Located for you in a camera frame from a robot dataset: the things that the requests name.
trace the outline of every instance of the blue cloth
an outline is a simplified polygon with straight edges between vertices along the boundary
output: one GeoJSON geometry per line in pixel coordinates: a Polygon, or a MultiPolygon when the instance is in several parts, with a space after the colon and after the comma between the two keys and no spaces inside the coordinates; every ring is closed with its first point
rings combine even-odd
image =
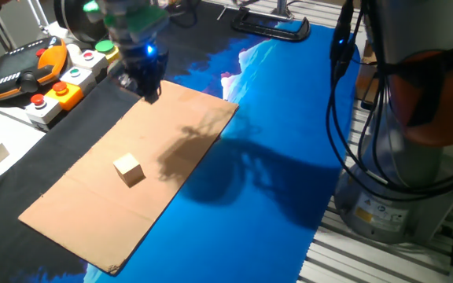
{"type": "MultiPolygon", "coordinates": [[[[332,34],[313,26],[303,42],[269,40],[241,54],[242,73],[227,87],[240,108],[221,139],[120,274],[93,281],[297,280],[340,172],[325,128],[332,34]]],[[[358,68],[352,63],[337,88],[346,136],[358,68]]]]}

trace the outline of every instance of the emergency stop button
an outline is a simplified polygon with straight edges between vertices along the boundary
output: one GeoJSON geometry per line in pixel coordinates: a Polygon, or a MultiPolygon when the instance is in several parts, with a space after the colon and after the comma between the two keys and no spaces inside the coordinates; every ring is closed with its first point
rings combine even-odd
{"type": "Polygon", "coordinates": [[[42,48],[38,51],[36,51],[36,56],[41,57],[45,53],[46,49],[42,48]]]}

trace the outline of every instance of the orange button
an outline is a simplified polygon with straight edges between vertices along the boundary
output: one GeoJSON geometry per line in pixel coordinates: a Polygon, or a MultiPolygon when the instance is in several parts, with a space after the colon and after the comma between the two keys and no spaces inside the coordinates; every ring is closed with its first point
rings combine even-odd
{"type": "Polygon", "coordinates": [[[59,82],[59,83],[55,83],[53,86],[52,86],[53,90],[54,91],[62,91],[62,90],[65,90],[68,88],[68,85],[64,82],[59,82]]]}
{"type": "Polygon", "coordinates": [[[45,102],[43,94],[35,94],[31,97],[31,102],[36,106],[40,106],[45,102]]]}
{"type": "Polygon", "coordinates": [[[44,49],[44,48],[42,48],[42,49],[36,51],[36,56],[37,56],[37,57],[42,56],[42,55],[45,53],[45,51],[46,51],[46,49],[44,49]]]}

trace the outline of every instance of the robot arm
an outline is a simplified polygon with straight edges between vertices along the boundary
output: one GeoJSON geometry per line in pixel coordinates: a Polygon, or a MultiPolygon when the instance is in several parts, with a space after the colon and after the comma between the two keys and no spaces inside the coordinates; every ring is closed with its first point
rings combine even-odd
{"type": "MultiPolygon", "coordinates": [[[[349,6],[342,13],[352,13],[349,6]]],[[[363,15],[377,55],[379,90],[358,156],[335,123],[355,161],[352,168],[341,160],[330,131],[330,114],[337,115],[334,87],[355,48],[356,31],[349,40],[342,28],[347,22],[337,25],[330,54],[327,130],[348,173],[338,183],[335,204],[348,226],[365,237],[424,242],[453,207],[453,0],[362,0],[359,19],[363,15]],[[363,142],[370,122],[371,140],[363,142]],[[395,219],[387,217],[390,212],[395,219]]]]}

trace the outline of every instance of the sticker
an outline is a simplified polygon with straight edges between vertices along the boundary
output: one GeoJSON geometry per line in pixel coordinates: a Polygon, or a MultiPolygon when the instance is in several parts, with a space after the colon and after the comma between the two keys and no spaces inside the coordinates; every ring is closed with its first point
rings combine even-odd
{"type": "Polygon", "coordinates": [[[361,193],[354,215],[379,229],[398,232],[407,218],[407,209],[391,208],[361,193]]]}

